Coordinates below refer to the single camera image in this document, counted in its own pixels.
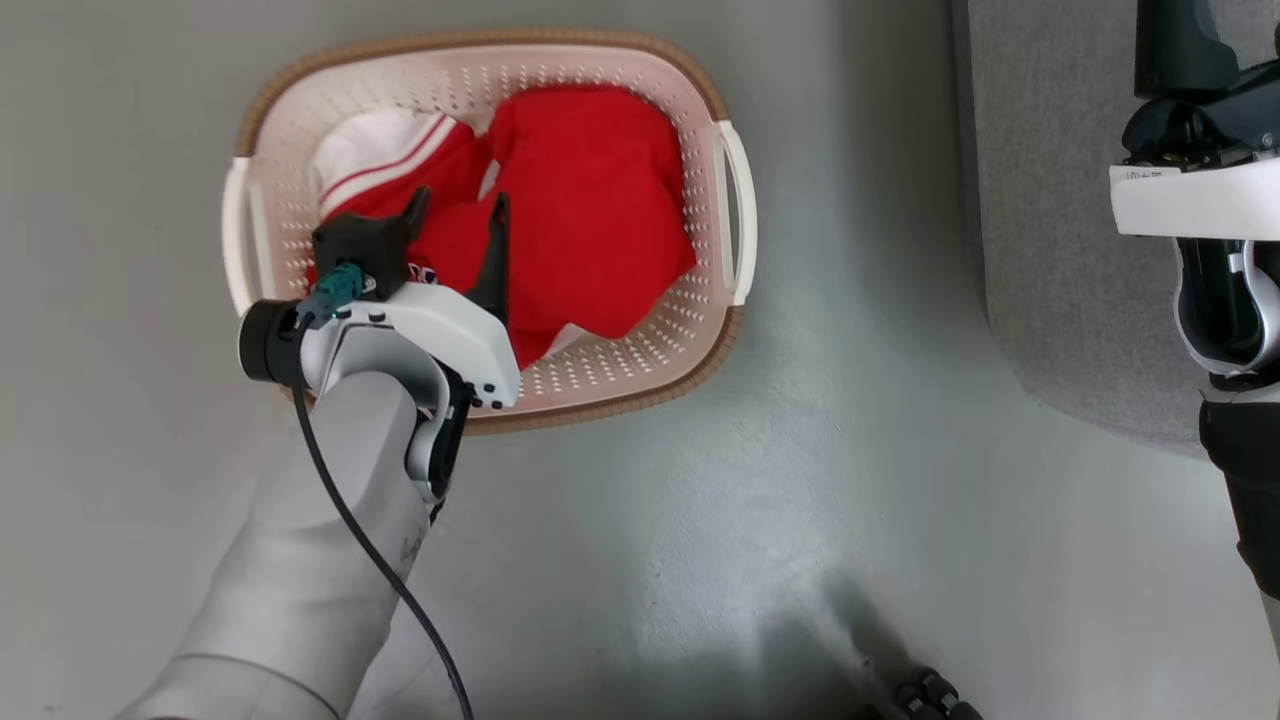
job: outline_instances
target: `white basket handle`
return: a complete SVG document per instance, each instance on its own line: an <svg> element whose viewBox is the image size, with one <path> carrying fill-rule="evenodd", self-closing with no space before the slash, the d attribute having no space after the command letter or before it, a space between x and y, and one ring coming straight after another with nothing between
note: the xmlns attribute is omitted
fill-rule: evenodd
<svg viewBox="0 0 1280 720"><path fill-rule="evenodd" d="M252 223L248 213L248 158L236 158L227 173L223 187L223 269L227 272L227 288L232 293L236 314L243 316L259 292L250 268L250 233Z"/></svg>
<svg viewBox="0 0 1280 720"><path fill-rule="evenodd" d="M733 188L737 191L737 263L733 259L733 231L728 222L728 178L723 174L723 164L717 161L721 170L719 206L721 206L721 251L724 254L724 266L733 266L733 277L726 281L733 291L733 305L744 305L746 296L751 293L751 283L755 282L755 255L760 238L759 219L755 206L755 183L751 181L751 164L746 160L746 149L742 147L742 138L733 129L732 123L721 120L719 149L728 158L728 170L733 174Z"/></svg>

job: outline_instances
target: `gray fabric upholstery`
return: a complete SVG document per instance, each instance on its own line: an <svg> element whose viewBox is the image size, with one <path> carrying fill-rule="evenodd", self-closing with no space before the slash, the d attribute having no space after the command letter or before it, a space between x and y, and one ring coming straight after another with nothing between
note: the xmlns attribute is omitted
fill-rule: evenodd
<svg viewBox="0 0 1280 720"><path fill-rule="evenodd" d="M1120 237L1107 167L1133 97L1133 3L969 0L974 152L991 327L1027 389L1069 415L1198 452L1203 372L1170 302L1167 241ZM1280 0L1211 3L1242 65L1272 56ZM965 76L960 76L961 109Z"/></svg>

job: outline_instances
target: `perforated basket wall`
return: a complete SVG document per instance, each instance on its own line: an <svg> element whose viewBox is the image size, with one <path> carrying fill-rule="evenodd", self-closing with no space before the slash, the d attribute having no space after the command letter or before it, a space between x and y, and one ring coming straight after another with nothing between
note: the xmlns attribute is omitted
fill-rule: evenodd
<svg viewBox="0 0 1280 720"><path fill-rule="evenodd" d="M251 300L305 293L303 273L312 264L310 233L319 222L310 163L320 140L343 119L398 105L444 111L480 132L494 108L515 92L602 83L631 88L677 127L685 228L698 264L628 337L580 343L544 359L524 373L516 407L476 413L468 428L506 432L575 423L689 392L719 366L737 336L748 290L742 283L749 286L754 270L754 196L753 215L741 223L751 225L750 252L740 247L735 268L726 217L724 140L731 127L723 102L687 55L646 36L552 29L448 33L333 50L287 68L253 102L237 149L237 161L247 160L242 192L250 218L243 233L248 240L239 242L251 246L242 252L257 265ZM733 169L740 176L745 170ZM749 173L736 181L741 210ZM224 228L224 243L228 232ZM232 265L228 261L229 282Z"/></svg>

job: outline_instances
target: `cable connector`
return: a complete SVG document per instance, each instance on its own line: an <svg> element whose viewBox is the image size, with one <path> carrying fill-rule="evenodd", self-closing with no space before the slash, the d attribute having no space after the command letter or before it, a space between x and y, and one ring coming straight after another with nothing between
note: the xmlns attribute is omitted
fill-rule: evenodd
<svg viewBox="0 0 1280 720"><path fill-rule="evenodd" d="M315 318L312 328L319 328L338 313L339 307L351 305L372 292L378 282L366 275L352 263L342 263L325 273L311 288L311 295L298 302L298 318L307 314Z"/></svg>

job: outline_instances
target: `white stripe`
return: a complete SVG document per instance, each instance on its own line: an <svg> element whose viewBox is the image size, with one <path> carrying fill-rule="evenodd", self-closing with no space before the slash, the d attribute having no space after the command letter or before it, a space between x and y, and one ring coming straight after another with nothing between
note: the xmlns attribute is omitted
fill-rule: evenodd
<svg viewBox="0 0 1280 720"><path fill-rule="evenodd" d="M430 140L428 140L426 143L417 150L417 152L406 159L403 163L347 182L338 191L325 199L324 204L320 206L320 217L328 218L329 213L333 213L335 208L342 206L343 202L349 201L352 197L369 192L370 190L397 178L402 178L421 168L422 164L440 149L440 145L444 143L444 141L449 137L449 133L453 132L453 128L457 126L457 120L445 117L440 126L435 128Z"/></svg>

